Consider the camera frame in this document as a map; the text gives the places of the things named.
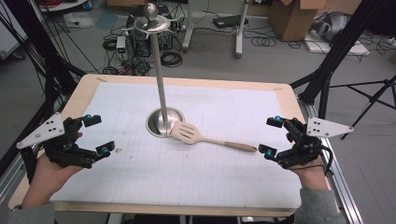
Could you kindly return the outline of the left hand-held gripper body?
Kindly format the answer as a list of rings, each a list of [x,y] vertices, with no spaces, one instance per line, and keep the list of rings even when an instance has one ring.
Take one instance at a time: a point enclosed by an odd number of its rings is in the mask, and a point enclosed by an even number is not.
[[[76,144],[79,129],[84,126],[83,117],[63,119],[62,114],[57,112],[18,142],[16,147],[25,149],[42,144],[49,160],[62,167],[73,165],[91,168],[97,153]]]

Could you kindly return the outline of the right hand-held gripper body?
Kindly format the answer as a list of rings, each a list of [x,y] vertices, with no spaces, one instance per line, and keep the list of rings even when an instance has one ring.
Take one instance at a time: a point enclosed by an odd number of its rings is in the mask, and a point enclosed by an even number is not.
[[[293,143],[291,149],[276,155],[276,162],[284,169],[291,166],[307,164],[315,160],[323,150],[329,149],[322,145],[321,138],[334,137],[354,131],[352,126],[335,123],[325,119],[309,117],[306,124],[297,119],[276,117],[288,131],[287,138]]]

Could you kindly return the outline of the steel utensil stand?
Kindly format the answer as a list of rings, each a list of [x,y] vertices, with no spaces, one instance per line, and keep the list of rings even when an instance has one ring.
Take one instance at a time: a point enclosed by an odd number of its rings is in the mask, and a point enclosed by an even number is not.
[[[159,10],[153,3],[143,6],[143,17],[134,21],[133,31],[144,33],[150,39],[152,56],[155,63],[156,83],[159,93],[160,107],[153,110],[146,119],[146,127],[150,134],[155,137],[171,137],[171,130],[175,121],[183,121],[184,115],[176,108],[168,107],[165,98],[163,84],[163,70],[161,63],[158,35],[170,31],[172,20],[159,14]]]

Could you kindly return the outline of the beige slotted spatula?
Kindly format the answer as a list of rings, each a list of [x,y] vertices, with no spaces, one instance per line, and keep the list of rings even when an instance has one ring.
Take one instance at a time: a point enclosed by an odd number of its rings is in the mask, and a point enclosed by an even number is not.
[[[246,152],[256,152],[257,148],[247,144],[221,141],[212,138],[204,137],[200,134],[199,130],[192,124],[184,121],[176,121],[171,130],[171,135],[181,142],[189,145],[196,144],[198,142],[207,142],[211,144],[216,144],[224,147],[230,147]]]

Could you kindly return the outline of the person's left hand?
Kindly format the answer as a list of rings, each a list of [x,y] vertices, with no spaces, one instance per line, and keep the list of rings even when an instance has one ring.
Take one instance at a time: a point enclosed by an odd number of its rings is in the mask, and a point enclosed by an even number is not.
[[[81,170],[81,167],[73,165],[61,167],[56,162],[50,161],[46,153],[42,153],[37,160],[30,189],[56,192],[63,187],[69,178]]]

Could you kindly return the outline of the person's right hand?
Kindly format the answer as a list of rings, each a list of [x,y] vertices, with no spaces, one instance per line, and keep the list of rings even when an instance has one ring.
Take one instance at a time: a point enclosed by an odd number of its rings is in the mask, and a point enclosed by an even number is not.
[[[328,184],[324,173],[324,164],[320,156],[303,165],[297,164],[289,168],[300,179],[303,189],[328,190]]]

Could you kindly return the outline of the black tripod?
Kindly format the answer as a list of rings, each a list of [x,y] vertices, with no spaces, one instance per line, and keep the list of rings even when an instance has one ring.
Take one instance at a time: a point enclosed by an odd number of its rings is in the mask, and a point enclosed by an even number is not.
[[[359,86],[369,86],[369,85],[375,85],[375,84],[381,84],[381,88],[373,94],[369,94],[362,90],[359,90]],[[383,79],[383,80],[378,80],[378,81],[369,81],[369,82],[360,82],[360,83],[348,83],[348,84],[341,84],[341,85],[332,85],[331,88],[348,88],[348,89],[356,92],[357,94],[364,96],[368,100],[367,105],[363,108],[363,110],[361,111],[359,116],[352,123],[352,125],[351,125],[352,128],[355,128],[359,124],[359,122],[364,118],[364,116],[367,114],[367,112],[375,104],[380,104],[380,105],[383,105],[385,107],[388,107],[388,108],[396,111],[396,75],[394,75],[391,79]],[[390,103],[386,103],[381,100],[381,96],[387,90],[391,91],[391,96],[392,96],[392,100],[393,100],[392,105]]]

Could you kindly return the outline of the white grid mat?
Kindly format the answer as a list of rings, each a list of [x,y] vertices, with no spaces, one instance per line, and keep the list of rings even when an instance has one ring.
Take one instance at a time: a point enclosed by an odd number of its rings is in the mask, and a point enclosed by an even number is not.
[[[137,203],[294,209],[298,177],[258,152],[223,147],[221,141],[288,149],[284,129],[267,125],[281,115],[280,90],[167,86],[166,102],[211,138],[187,145],[159,138],[146,127],[160,105],[156,86],[102,83],[86,111],[102,118],[83,129],[78,145],[93,149],[108,141],[111,155],[71,177],[55,202]]]

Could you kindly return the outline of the black electronics cluster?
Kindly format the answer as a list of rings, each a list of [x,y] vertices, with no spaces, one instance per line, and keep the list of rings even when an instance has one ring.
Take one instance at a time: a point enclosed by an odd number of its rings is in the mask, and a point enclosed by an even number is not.
[[[165,16],[167,19],[172,19],[172,16],[169,14],[169,9],[167,6],[159,5],[158,6],[159,13],[162,16]],[[131,9],[131,13],[128,16],[128,20],[126,22],[125,28],[132,28],[134,25],[134,21],[138,18],[143,17],[143,5],[133,5]],[[102,74],[105,75],[145,75],[150,69],[149,65],[149,57],[151,57],[151,43],[149,38],[144,39],[144,34],[139,33],[138,31],[130,31],[126,36],[126,47],[129,56],[120,56],[120,68],[116,68],[114,66],[109,65],[112,60],[116,50],[116,37],[108,38],[103,43],[103,48],[107,51],[114,51],[113,55],[109,58],[107,66],[103,68]],[[170,50],[174,48],[174,36],[169,32],[165,32],[162,35],[158,36],[159,39],[159,47],[161,53],[162,63],[165,65],[177,65],[181,64],[181,58],[177,61],[177,57],[179,56],[176,53],[176,56],[172,55]],[[163,59],[166,57],[170,57],[170,61],[164,61]]]

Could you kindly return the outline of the white metal stand leg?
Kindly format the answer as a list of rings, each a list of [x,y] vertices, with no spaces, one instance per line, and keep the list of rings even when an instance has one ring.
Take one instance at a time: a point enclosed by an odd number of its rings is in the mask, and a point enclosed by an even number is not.
[[[193,22],[192,22],[192,1],[188,0],[188,15],[187,15],[187,25],[186,32],[184,35],[183,43],[181,45],[184,52],[187,52],[190,48],[191,36],[193,33]]]
[[[244,6],[240,15],[240,22],[237,26],[237,32],[235,35],[235,57],[240,59],[243,54],[243,29],[245,25],[246,16],[248,14],[248,3],[249,0],[244,0]]]

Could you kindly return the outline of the clear plastic bag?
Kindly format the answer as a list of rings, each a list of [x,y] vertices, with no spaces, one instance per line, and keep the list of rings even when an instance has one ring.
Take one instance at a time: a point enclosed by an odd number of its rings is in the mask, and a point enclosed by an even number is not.
[[[94,26],[93,18],[88,12],[71,12],[64,14],[64,22],[70,28],[90,28]]]

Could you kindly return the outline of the grey plastic device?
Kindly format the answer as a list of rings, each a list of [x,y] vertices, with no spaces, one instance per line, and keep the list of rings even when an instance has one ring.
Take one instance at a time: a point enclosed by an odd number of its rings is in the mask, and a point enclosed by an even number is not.
[[[332,42],[346,28],[350,19],[350,15],[340,11],[324,12],[313,20],[309,30],[315,31],[326,41]]]

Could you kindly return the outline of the cardboard box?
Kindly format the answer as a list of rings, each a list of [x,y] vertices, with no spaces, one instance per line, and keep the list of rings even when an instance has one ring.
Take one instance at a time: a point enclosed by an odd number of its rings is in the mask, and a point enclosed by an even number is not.
[[[326,0],[273,0],[268,23],[284,41],[303,41]]]

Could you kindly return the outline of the black flat box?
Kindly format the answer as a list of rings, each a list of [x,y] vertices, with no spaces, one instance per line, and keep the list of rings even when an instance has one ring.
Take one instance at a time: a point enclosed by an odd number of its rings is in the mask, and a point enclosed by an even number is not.
[[[241,15],[233,15],[221,18],[213,19],[213,24],[219,28],[228,28],[228,27],[237,27],[241,23],[242,16]]]

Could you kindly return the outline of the aluminium frame rail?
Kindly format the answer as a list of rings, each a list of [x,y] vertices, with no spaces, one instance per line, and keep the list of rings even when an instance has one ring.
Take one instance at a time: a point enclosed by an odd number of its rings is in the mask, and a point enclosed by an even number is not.
[[[321,137],[321,141],[325,147],[328,147],[334,154],[329,138]],[[354,201],[354,198],[349,190],[344,173],[339,165],[336,155],[333,155],[332,176],[329,177],[330,185],[336,194],[336,202],[341,212],[345,216],[348,224],[364,224],[361,213]]]

